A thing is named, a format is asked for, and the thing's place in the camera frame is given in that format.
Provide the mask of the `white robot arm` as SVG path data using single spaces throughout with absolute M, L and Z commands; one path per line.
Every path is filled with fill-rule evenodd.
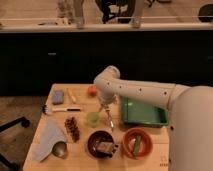
M 120 95 L 169 112 L 168 171 L 213 171 L 213 87 L 122 80 L 115 66 L 94 84 L 102 106 Z

